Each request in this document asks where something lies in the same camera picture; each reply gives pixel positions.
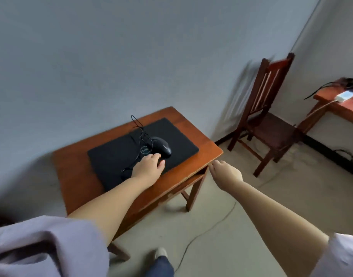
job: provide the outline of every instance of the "white shoe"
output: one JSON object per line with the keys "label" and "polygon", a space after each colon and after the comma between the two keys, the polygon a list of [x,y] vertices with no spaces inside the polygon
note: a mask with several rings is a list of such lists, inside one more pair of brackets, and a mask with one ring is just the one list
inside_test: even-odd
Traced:
{"label": "white shoe", "polygon": [[155,260],[160,257],[160,256],[165,256],[165,257],[168,257],[168,253],[166,252],[166,250],[162,247],[158,248],[156,250],[156,253],[155,253]]}

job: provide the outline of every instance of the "rolled-up sleeve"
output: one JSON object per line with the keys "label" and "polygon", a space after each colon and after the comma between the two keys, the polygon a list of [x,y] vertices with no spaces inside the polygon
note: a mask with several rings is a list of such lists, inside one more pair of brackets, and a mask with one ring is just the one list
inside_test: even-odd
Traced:
{"label": "rolled-up sleeve", "polygon": [[106,276],[109,253],[89,221],[41,216],[0,228],[0,276]]}
{"label": "rolled-up sleeve", "polygon": [[353,236],[335,234],[310,277],[353,277]]}

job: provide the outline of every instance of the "hand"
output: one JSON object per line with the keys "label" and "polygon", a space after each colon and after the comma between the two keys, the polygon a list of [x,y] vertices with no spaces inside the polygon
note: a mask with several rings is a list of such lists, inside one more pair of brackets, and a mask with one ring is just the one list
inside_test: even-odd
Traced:
{"label": "hand", "polygon": [[214,160],[208,167],[215,183],[223,191],[230,193],[234,186],[243,182],[242,173],[225,161]]}
{"label": "hand", "polygon": [[147,188],[152,186],[161,176],[161,172],[165,168],[165,160],[162,160],[159,166],[157,166],[160,157],[160,154],[149,154],[143,157],[142,160],[134,166],[131,177],[140,179]]}

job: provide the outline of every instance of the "pants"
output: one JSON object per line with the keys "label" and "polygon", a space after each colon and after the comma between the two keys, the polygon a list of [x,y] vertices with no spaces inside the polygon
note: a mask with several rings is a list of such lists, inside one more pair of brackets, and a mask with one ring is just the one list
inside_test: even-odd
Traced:
{"label": "pants", "polygon": [[174,277],[174,268],[165,256],[158,257],[143,277]]}

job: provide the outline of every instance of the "white power strip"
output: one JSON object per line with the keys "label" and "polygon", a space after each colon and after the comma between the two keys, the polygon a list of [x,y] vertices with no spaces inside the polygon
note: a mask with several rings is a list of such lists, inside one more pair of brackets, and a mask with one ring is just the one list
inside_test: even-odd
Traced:
{"label": "white power strip", "polygon": [[350,99],[352,97],[353,97],[353,92],[350,92],[349,90],[347,90],[347,91],[345,91],[343,93],[338,94],[334,98],[334,100],[339,102],[339,103],[342,103],[342,102],[344,102],[344,101],[346,101],[346,100],[348,100],[348,99]]}

